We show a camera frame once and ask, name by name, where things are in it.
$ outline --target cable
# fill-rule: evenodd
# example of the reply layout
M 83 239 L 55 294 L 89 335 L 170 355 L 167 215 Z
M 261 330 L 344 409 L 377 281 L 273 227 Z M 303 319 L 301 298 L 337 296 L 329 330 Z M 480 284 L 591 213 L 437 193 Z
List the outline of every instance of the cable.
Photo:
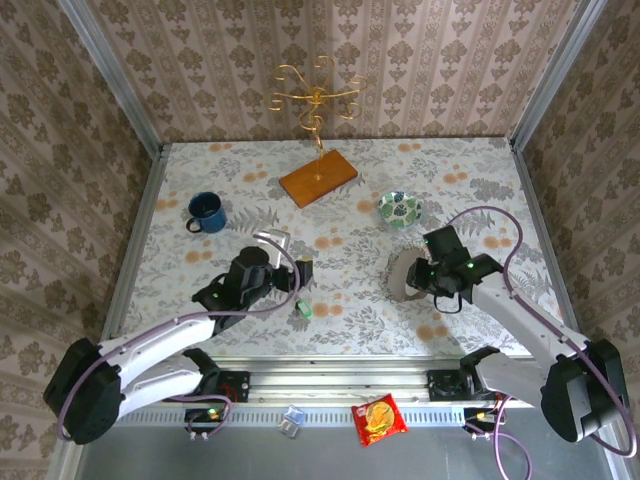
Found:
M 438 307 L 438 298 L 437 296 L 433 296 L 433 306 L 436 308 L 436 310 L 438 310 L 440 313 L 446 313 L 447 315 L 449 314 L 456 314 L 456 313 L 460 313 L 462 311 L 462 297 L 460 296 L 460 294 L 458 294 L 458 310 L 455 311 L 449 311 L 449 310 L 440 310 L 440 307 Z
M 213 280 L 211 280 L 209 282 L 209 285 L 215 285 L 216 283 L 218 283 L 220 280 L 222 280 L 224 277 L 226 277 L 227 274 L 226 273 L 221 273 L 220 275 L 218 275 L 216 278 L 214 278 Z
M 291 266 L 293 267 L 294 285 L 293 285 L 293 290 L 291 290 L 287 294 L 287 297 L 281 303 L 279 303 L 279 304 L 277 304 L 277 305 L 275 305 L 273 307 L 265 308 L 263 310 L 254 310 L 252 312 L 246 312 L 246 311 L 241 311 L 241 312 L 239 312 L 239 311 L 196 312 L 196 313 L 190 313 L 188 315 L 182 315 L 181 317 L 177 317 L 177 318 L 172 318 L 171 320 L 167 320 L 166 322 L 163 322 L 160 325 L 157 325 L 154 328 L 152 328 L 152 329 L 150 329 L 150 330 L 148 330 L 148 331 L 146 331 L 144 333 L 141 333 L 137 337 L 134 337 L 134 338 L 128 340 L 127 342 L 125 342 L 122 345 L 120 345 L 118 348 L 115 348 L 114 350 L 112 350 L 112 351 L 110 351 L 108 353 L 105 353 L 98 360 L 93 362 L 91 364 L 91 366 L 89 368 L 87 368 L 82 373 L 82 375 L 80 375 L 80 378 L 78 378 L 78 380 L 73 385 L 73 387 L 71 387 L 71 390 L 69 390 L 69 394 L 67 395 L 67 398 L 65 398 L 64 403 L 62 404 L 62 408 L 60 409 L 60 413 L 58 415 L 58 423 L 57 423 L 57 428 L 56 428 L 57 434 L 58 434 L 58 438 L 60 438 L 61 440 L 66 440 L 66 441 L 71 441 L 72 440 L 71 436 L 67 435 L 64 432 L 64 420 L 65 420 L 67 414 L 69 413 L 69 408 L 71 407 L 71 403 L 73 402 L 74 397 L 78 393 L 78 390 L 80 389 L 82 384 L 87 380 L 87 378 L 89 378 L 89 376 L 100 365 L 102 365 L 103 363 L 111 360 L 116 355 L 123 354 L 124 352 L 127 351 L 127 349 L 132 348 L 137 343 L 139 343 L 141 341 L 144 341 L 147 338 L 152 337 L 157 332 L 162 331 L 167 325 L 170 325 L 172 323 L 174 323 L 176 325 L 180 325 L 181 323 L 184 323 L 184 322 L 189 321 L 189 320 L 193 320 L 193 319 L 196 319 L 196 318 L 202 318 L 202 317 L 209 317 L 211 315 L 221 315 L 221 316 L 233 315 L 233 316 L 244 317 L 244 316 L 247 316 L 249 314 L 255 315 L 255 314 L 262 314 L 262 313 L 272 313 L 272 312 L 275 312 L 276 310 L 284 307 L 287 303 L 289 303 L 289 300 L 291 300 L 294 297 L 294 295 L 296 295 L 298 293 L 298 290 L 300 290 L 300 272 L 298 271 L 298 267 L 296 266 L 295 260 L 293 259 L 293 257 L 291 255 L 289 255 L 289 253 L 284 248 L 282 248 L 280 245 L 278 245 L 276 242 L 274 242 L 270 238 L 263 237 L 262 235 L 258 235 L 258 234 L 253 235 L 253 238 L 258 238 L 258 239 L 260 239 L 260 240 L 272 245 L 276 249 L 278 249 L 278 251 L 280 253 L 282 253 L 282 255 L 284 255 L 284 257 L 287 259 L 287 262 L 289 262 L 291 264 Z
M 615 453 L 616 455 L 620 455 L 621 457 L 624 457 L 624 458 L 631 458 L 635 456 L 638 451 L 638 439 L 636 436 L 635 427 L 633 425 L 633 420 L 631 419 L 631 416 L 629 415 L 629 412 L 627 411 L 627 409 L 624 408 L 624 405 L 618 398 L 618 395 L 616 394 L 616 392 L 613 390 L 613 387 L 611 386 L 611 384 L 607 381 L 604 375 L 600 373 L 600 370 L 598 370 L 598 367 L 595 366 L 595 364 L 591 361 L 591 359 L 582 351 L 582 349 L 578 345 L 576 345 L 576 343 L 573 340 L 564 339 L 564 334 L 559 328 L 557 328 L 555 325 L 549 322 L 546 318 L 544 318 L 542 315 L 536 312 L 527 302 L 525 302 L 522 298 L 520 298 L 520 296 L 517 294 L 517 292 L 515 291 L 511 283 L 511 279 L 509 278 L 509 266 L 511 264 L 511 260 L 513 259 L 518 249 L 522 245 L 522 241 L 524 239 L 524 232 L 522 231 L 522 225 L 520 225 L 520 222 L 518 222 L 516 217 L 514 217 L 511 213 L 507 212 L 502 208 L 483 205 L 479 207 L 471 207 L 467 210 L 464 210 L 463 212 L 460 212 L 451 220 L 449 220 L 447 222 L 447 225 L 452 224 L 462 215 L 466 215 L 467 213 L 470 213 L 476 210 L 493 210 L 493 211 L 502 213 L 503 215 L 507 216 L 515 224 L 518 230 L 518 241 L 516 242 L 516 245 L 513 247 L 513 250 L 511 250 L 511 253 L 509 253 L 509 255 L 507 256 L 507 259 L 504 262 L 504 271 L 502 272 L 504 283 L 509 293 L 522 308 L 524 308 L 536 320 L 538 320 L 545 327 L 547 327 L 551 332 L 553 332 L 559 339 L 561 339 L 562 342 L 566 343 L 572 350 L 574 350 L 578 358 L 582 360 L 582 362 L 587 366 L 587 368 L 591 371 L 591 373 L 596 377 L 598 382 L 600 382 L 600 384 L 605 389 L 605 391 L 613 401 L 613 404 L 616 406 L 616 409 L 618 410 L 618 412 L 622 417 L 622 421 L 624 422 L 624 426 L 627 429 L 627 435 L 629 437 L 629 447 L 627 448 L 627 450 L 620 450 L 614 447 L 613 445 L 610 445 L 604 442 L 604 440 L 602 440 L 597 435 L 591 435 L 591 437 L 603 448 L 609 450 L 612 453 Z
M 216 433 L 218 433 L 220 431 L 220 429 L 222 428 L 222 426 L 227 423 L 227 419 L 229 418 L 229 415 L 231 415 L 231 409 L 233 408 L 233 404 L 231 403 L 231 400 L 229 399 L 229 397 L 226 397 L 224 395 L 194 395 L 192 397 L 185 397 L 184 395 L 177 395 L 175 397 L 171 397 L 168 400 L 173 400 L 176 402 L 204 402 L 206 400 L 222 400 L 224 403 L 226 403 L 226 408 L 225 411 L 226 413 L 224 414 L 224 416 L 222 417 L 222 420 L 220 420 L 220 423 L 218 423 L 218 425 L 216 426 L 216 428 L 214 428 L 208 435 L 215 435 Z M 200 415 L 194 415 L 192 416 L 189 421 L 187 422 L 187 432 L 189 432 L 189 435 L 191 435 L 192 433 L 192 427 L 193 427 L 193 422 L 194 420 L 199 417 Z
M 504 401 L 504 397 L 502 396 L 502 394 L 500 392 L 496 392 L 496 403 L 493 404 L 493 408 L 489 410 L 489 413 L 495 412 L 500 407 L 500 404 L 503 401 Z
M 229 397 L 229 400 L 231 400 L 233 403 L 238 403 L 238 394 L 233 388 L 231 388 L 226 383 L 223 383 L 222 385 L 220 385 L 220 389 L 224 392 L 225 396 Z
M 511 400 L 511 397 L 507 397 L 504 399 L 504 401 L 502 402 L 502 404 L 500 405 L 500 409 L 498 410 L 498 414 L 496 416 L 496 426 L 493 430 L 493 432 L 485 432 L 483 430 L 481 430 L 480 428 L 476 427 L 474 424 L 472 423 L 465 423 L 465 426 L 471 430 L 473 430 L 474 432 L 480 434 L 480 435 L 489 435 L 489 436 L 493 436 L 493 452 L 495 454 L 496 457 L 496 463 L 498 465 L 498 470 L 500 471 L 500 474 L 502 475 L 502 478 L 504 480 L 509 480 L 509 477 L 507 476 L 507 473 L 504 470 L 504 466 L 502 465 L 502 458 L 500 457 L 500 445 L 499 445 L 499 439 L 500 437 L 502 438 L 506 438 L 508 440 L 511 440 L 513 443 L 515 443 L 518 448 L 522 451 L 522 453 L 525 456 L 525 460 L 527 462 L 527 473 L 525 475 L 525 480 L 531 480 L 531 477 L 533 475 L 533 462 L 531 461 L 531 455 L 529 454 L 529 451 L 527 450 L 527 448 L 522 444 L 522 442 L 520 440 L 518 440 L 516 437 L 514 437 L 513 435 L 509 435 L 508 433 L 503 433 L 500 431 L 500 421 L 502 420 L 502 416 L 504 415 L 504 409 L 507 406 L 507 402 Z

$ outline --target wall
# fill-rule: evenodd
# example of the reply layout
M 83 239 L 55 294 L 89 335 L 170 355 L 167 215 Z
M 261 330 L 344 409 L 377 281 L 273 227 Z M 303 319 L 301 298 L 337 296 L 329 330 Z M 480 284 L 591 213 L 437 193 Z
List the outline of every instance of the wall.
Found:
M 280 63 L 371 83 L 326 137 L 508 134 L 575 0 L 89 0 L 163 142 L 308 135 L 264 96 Z
M 55 1 L 0 1 L 0 479 L 44 478 L 41 395 L 97 339 L 150 165 Z
M 524 154 L 578 320 L 620 349 L 637 409 L 640 2 L 608 2 Z

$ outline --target table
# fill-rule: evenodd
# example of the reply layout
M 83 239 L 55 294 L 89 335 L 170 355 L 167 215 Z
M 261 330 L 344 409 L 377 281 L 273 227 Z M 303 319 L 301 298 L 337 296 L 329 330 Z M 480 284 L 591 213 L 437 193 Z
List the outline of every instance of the table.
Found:
M 560 317 L 505 139 L 335 140 L 325 147 L 338 149 L 358 176 L 299 209 L 278 179 L 314 158 L 311 142 L 173 144 L 122 330 L 202 310 L 191 295 L 226 271 L 243 246 L 254 244 L 253 232 L 277 228 L 290 232 L 295 258 L 314 260 L 315 282 L 302 294 L 313 318 L 293 307 L 248 316 L 199 345 L 210 355 L 459 357 L 484 345 L 527 355 L 497 321 L 474 306 L 443 315 L 429 299 L 398 302 L 387 289 L 400 252 L 421 247 L 422 233 L 483 204 L 505 208 L 520 220 L 524 244 L 512 276 Z M 420 226 L 395 230 L 379 217 L 375 207 L 380 195 L 398 189 L 422 201 Z M 214 235 L 191 234 L 185 229 L 187 204 L 195 193 L 207 190 L 223 199 L 228 225 Z M 495 212 L 471 214 L 455 226 L 472 255 L 487 252 L 500 262 L 516 239 L 515 227 Z M 254 308 L 275 305 L 283 296 L 272 294 Z

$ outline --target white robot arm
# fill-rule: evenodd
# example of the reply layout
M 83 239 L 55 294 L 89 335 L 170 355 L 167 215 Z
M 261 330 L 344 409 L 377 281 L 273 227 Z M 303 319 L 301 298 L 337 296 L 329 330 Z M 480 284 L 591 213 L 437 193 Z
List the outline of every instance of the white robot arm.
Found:
M 486 254 L 471 258 L 452 226 L 424 235 L 431 262 L 418 258 L 407 284 L 438 297 L 476 305 L 500 322 L 536 363 L 510 359 L 483 347 L 460 361 L 460 370 L 438 375 L 438 395 L 448 400 L 486 398 L 501 392 L 540 408 L 562 438 L 577 442 L 618 418 L 611 396 L 585 361 L 584 354 L 628 409 L 629 398 L 618 350 L 608 341 L 590 342 L 510 285 L 503 267 Z
M 216 393 L 223 372 L 202 350 L 184 349 L 235 325 L 274 288 L 289 292 L 285 302 L 262 312 L 276 310 L 313 276 L 311 260 L 294 262 L 286 253 L 289 234 L 271 230 L 256 238 L 266 247 L 242 249 L 227 273 L 193 295 L 204 312 L 98 345 L 83 338 L 69 347 L 43 395 L 59 418 L 59 436 L 85 444 L 137 408 L 174 396 Z M 280 253 L 292 271 L 280 266 Z M 248 372 L 238 373 L 248 380 Z

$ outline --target green bowl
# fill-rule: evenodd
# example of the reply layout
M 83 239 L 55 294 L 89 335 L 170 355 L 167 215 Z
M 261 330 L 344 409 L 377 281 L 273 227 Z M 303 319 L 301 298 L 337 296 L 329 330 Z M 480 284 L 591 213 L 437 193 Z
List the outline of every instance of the green bowl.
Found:
M 420 222 L 422 204 L 409 193 L 389 192 L 378 201 L 378 213 L 386 224 L 394 228 L 406 228 Z

